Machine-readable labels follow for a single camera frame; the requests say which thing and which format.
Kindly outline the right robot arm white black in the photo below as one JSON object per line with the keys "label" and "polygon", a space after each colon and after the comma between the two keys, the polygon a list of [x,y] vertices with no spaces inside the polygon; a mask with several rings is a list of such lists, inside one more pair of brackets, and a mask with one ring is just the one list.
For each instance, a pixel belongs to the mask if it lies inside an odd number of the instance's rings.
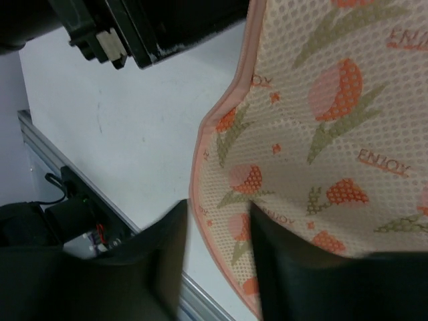
{"label": "right robot arm white black", "polygon": [[[426,320],[427,254],[327,252],[249,208],[263,320]],[[95,226],[86,204],[53,216],[30,203],[1,208],[2,320],[176,320],[187,203],[92,259],[63,242]]]}

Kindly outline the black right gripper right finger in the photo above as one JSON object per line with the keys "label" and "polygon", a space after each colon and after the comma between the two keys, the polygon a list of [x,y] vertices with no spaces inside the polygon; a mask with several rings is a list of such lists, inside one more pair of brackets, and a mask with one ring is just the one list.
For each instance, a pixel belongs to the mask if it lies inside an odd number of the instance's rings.
{"label": "black right gripper right finger", "polygon": [[427,253],[330,253],[249,206],[263,320],[426,320]]}

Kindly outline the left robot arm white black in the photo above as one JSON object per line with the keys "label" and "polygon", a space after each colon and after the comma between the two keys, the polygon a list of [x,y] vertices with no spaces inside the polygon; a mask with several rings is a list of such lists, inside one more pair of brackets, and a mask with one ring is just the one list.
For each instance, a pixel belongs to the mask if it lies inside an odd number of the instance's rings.
{"label": "left robot arm white black", "polygon": [[249,1],[2,1],[1,54],[63,27],[87,60],[140,69],[244,20]]}

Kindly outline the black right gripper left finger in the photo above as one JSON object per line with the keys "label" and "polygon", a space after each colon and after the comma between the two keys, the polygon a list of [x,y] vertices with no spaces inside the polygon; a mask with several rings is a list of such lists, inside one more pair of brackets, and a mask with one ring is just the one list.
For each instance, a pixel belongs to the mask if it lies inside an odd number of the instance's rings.
{"label": "black right gripper left finger", "polygon": [[60,247],[1,248],[2,320],[176,320],[187,239],[182,200],[93,258]]}

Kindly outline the floral mesh laundry bag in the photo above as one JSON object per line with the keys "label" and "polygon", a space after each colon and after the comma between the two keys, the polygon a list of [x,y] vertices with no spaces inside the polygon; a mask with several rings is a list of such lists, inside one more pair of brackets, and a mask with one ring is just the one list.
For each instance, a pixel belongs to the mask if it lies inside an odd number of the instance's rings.
{"label": "floral mesh laundry bag", "polygon": [[250,202],[335,254],[427,249],[427,2],[252,1],[190,200],[257,317]]}

